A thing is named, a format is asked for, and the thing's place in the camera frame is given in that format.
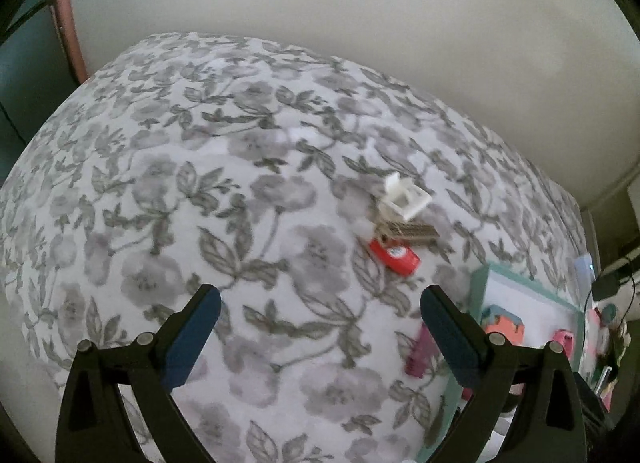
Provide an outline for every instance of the metal screw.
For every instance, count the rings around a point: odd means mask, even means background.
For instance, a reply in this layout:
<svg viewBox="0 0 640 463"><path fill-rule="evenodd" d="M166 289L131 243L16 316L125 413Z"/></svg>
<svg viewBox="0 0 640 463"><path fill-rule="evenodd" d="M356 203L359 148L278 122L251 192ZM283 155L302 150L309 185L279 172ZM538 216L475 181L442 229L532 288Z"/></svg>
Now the metal screw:
<svg viewBox="0 0 640 463"><path fill-rule="evenodd" d="M78 351L80 351L81 353L86 353L89 349L91 349L91 340L80 340L78 342Z"/></svg>
<svg viewBox="0 0 640 463"><path fill-rule="evenodd" d="M489 342L494 346L503 346L506 342L506 338L501 333L496 333L494 331L493 333L489 333Z"/></svg>
<svg viewBox="0 0 640 463"><path fill-rule="evenodd" d="M136 342L141 346L148 346L154 341L154 334L149 331L145 331L136 337Z"/></svg>
<svg viewBox="0 0 640 463"><path fill-rule="evenodd" d="M549 342L549 349L551 349L554 353L562 353L564 351L562 344L555 340L551 340L551 342Z"/></svg>

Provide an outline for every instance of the floral fabric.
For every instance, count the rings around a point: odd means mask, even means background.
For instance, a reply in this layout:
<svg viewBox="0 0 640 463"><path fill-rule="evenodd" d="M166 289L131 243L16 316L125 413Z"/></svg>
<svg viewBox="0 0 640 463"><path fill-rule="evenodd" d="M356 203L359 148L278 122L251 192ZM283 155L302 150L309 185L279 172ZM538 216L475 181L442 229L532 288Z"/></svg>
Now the floral fabric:
<svg viewBox="0 0 640 463"><path fill-rule="evenodd" d="M351 227L394 171L440 234L404 279ZM76 343L156 331L202 282L223 312L174 398L219 463L392 463L442 422L449 373L402 371L422 288L464 307L488 261L577 301L574 199L492 131L296 46L144 39L90 78L0 189L0 281L62 386ZM144 450L158 453L130 399Z"/></svg>

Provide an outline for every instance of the floral bedsheet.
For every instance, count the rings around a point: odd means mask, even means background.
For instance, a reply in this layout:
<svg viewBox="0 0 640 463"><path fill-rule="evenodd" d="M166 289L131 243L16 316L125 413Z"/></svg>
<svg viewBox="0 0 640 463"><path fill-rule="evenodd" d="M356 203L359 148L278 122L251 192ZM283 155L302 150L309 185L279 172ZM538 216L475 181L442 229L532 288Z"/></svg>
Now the floral bedsheet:
<svg viewBox="0 0 640 463"><path fill-rule="evenodd" d="M354 236L382 177L433 195L417 273ZM0 190L0 282L61 391L76 344L155 331L200 283L222 316L174 398L218 463L394 463L440 428L434 356L402 372L420 291L462 308L498 261L576 302L574 199L492 131L401 81L255 38L156 34L50 117ZM130 395L147 454L157 449Z"/></svg>

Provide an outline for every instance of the bed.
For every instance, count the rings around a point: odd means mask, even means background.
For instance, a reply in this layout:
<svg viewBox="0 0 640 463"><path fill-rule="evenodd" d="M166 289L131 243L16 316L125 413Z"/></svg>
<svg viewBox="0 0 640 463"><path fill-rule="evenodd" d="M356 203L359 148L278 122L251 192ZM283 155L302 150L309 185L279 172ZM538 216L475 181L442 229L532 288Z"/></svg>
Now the bed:
<svg viewBox="0 0 640 463"><path fill-rule="evenodd" d="M353 233L383 177L433 196L404 279ZM257 38L155 34L50 117L0 189L0 281L62 392L76 344L155 331L201 283L223 312L174 399L218 463L392 463L449 373L402 371L420 291L464 309L489 261L578 303L574 199L491 130L371 68ZM145 453L159 454L131 395Z"/></svg>

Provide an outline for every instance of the blue gripper pad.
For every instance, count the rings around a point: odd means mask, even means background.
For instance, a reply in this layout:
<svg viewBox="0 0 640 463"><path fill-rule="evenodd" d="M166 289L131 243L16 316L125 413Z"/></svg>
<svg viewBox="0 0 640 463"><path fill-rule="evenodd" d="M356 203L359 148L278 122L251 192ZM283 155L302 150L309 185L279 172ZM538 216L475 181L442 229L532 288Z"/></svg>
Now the blue gripper pad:
<svg viewBox="0 0 640 463"><path fill-rule="evenodd" d="M458 383L476 389L488 353L480 326L460 313L440 286L422 292L420 314Z"/></svg>
<svg viewBox="0 0 640 463"><path fill-rule="evenodd" d="M218 321L220 310L222 309L222 299L218 288L210 285L203 285L191 298L199 297L198 293L206 293L200 301L191 308L191 301L185 306L180 314L187 313L188 317L178 331L175 340L166 350L164 356L164 371L162 372L161 383L167 392L174 387L180 387L187 381L191 369L209 338L213 327Z"/></svg>

